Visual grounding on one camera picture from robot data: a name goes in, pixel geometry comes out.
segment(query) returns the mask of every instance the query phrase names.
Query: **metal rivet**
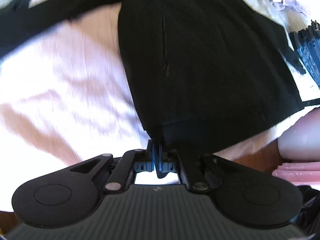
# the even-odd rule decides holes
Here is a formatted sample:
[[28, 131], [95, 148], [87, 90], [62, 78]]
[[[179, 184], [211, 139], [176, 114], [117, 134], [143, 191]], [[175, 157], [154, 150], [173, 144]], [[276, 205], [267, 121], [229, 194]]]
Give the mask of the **metal rivet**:
[[195, 190], [204, 191], [209, 188], [209, 185], [205, 182], [196, 182], [192, 186]]
[[121, 189], [121, 184], [117, 183], [117, 182], [110, 182], [105, 185], [105, 188], [108, 190], [117, 191], [117, 190]]

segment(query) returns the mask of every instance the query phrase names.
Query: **gray ribbed surface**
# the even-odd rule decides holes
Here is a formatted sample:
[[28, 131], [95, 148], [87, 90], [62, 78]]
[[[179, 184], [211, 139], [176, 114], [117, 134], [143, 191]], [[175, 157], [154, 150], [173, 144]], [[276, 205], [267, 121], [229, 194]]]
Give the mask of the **gray ribbed surface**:
[[23, 224], [8, 240], [288, 240], [303, 234], [293, 225], [273, 230], [249, 229], [223, 217], [209, 197], [189, 193], [184, 185], [131, 185], [108, 195], [98, 210], [78, 224], [58, 229]]

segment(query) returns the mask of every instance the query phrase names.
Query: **circular pad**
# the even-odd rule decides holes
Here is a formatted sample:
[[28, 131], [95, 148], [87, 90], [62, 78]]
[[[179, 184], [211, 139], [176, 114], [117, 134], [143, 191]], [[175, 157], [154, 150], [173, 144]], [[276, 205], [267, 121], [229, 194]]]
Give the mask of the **circular pad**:
[[65, 203], [72, 191], [64, 185], [46, 185], [35, 192], [35, 199], [42, 205], [56, 206]]
[[254, 228], [277, 228], [292, 222], [302, 195], [291, 183], [255, 171], [227, 175], [215, 200], [224, 215]]

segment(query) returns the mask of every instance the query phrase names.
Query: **white bedsheet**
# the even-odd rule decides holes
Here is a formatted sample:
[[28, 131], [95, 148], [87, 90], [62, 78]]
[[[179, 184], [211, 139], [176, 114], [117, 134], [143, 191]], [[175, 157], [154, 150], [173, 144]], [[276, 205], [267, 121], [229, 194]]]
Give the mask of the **white bedsheet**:
[[[41, 1], [32, 0], [32, 5]], [[265, 0], [245, 1], [285, 27], [292, 24]], [[146, 147], [149, 137], [134, 109], [119, 55], [120, 6], [64, 21], [2, 62], [0, 210], [12, 211], [14, 190], [30, 179], [103, 153], [118, 157]], [[290, 69], [303, 100], [320, 97], [310, 76]], [[235, 159], [254, 153], [311, 109], [218, 155]]]

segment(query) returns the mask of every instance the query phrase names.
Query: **black strap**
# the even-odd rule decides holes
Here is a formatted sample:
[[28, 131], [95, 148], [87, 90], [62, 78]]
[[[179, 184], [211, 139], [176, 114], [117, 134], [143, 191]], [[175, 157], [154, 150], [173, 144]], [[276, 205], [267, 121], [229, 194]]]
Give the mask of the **black strap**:
[[286, 54], [284, 55], [286, 60], [297, 70], [300, 74], [304, 75], [306, 70], [303, 68], [299, 58], [300, 55], [297, 50], [292, 50], [290, 47], [286, 48]]
[[320, 105], [320, 98], [313, 99], [313, 100], [308, 100], [308, 101], [303, 101], [302, 103], [303, 103], [304, 107], [317, 106], [317, 105]]

